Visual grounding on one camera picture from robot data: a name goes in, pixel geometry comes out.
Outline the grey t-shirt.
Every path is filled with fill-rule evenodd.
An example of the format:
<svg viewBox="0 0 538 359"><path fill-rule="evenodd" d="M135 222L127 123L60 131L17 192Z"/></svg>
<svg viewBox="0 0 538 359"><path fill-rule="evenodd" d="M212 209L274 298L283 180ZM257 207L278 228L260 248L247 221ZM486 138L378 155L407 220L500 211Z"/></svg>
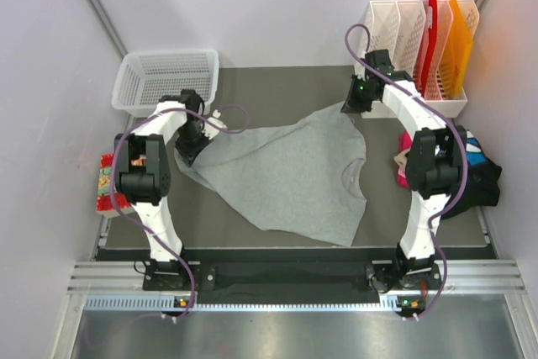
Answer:
<svg viewBox="0 0 538 359"><path fill-rule="evenodd" d="M296 124L218 135L183 174L216 192L260 230L349 247L367 200L366 142L334 104Z"/></svg>

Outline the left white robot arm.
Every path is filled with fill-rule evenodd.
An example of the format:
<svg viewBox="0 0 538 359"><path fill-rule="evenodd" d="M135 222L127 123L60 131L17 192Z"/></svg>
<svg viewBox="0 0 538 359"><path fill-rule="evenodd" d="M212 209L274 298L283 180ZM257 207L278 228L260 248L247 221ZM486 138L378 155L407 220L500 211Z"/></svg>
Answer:
<svg viewBox="0 0 538 359"><path fill-rule="evenodd" d="M167 202L171 170L166 145L175 139L180 159L191 166L211 143L203 109L204 101L192 89L164 96L150 117L114 140L115 189L133 206L150 243L145 290L185 290L192 285Z"/></svg>

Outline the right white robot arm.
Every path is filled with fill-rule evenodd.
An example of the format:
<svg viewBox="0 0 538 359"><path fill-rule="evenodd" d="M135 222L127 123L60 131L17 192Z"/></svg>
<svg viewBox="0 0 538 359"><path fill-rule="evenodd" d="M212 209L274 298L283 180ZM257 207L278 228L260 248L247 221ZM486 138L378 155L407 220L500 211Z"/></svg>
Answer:
<svg viewBox="0 0 538 359"><path fill-rule="evenodd" d="M407 227L391 266L373 268L369 276L372 287L386 293L394 286L411 288L435 271L440 217L464 181L466 133L423 99L412 77L394 68L387 50L367 52L359 63L364 74L352 77L342 113L369 112L379 101L411 137L404 168L412 192Z"/></svg>

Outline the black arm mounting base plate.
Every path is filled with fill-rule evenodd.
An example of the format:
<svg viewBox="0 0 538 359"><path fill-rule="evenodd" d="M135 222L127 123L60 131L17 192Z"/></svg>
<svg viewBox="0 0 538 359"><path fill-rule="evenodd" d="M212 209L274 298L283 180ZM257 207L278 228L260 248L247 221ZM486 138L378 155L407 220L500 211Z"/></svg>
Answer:
<svg viewBox="0 0 538 359"><path fill-rule="evenodd" d="M391 262L367 261L202 261L191 263L194 282L179 263L169 268L145 264L146 291L194 288L202 300L252 299L283 302L294 298L322 298L424 290L440 283L439 268L404 273Z"/></svg>

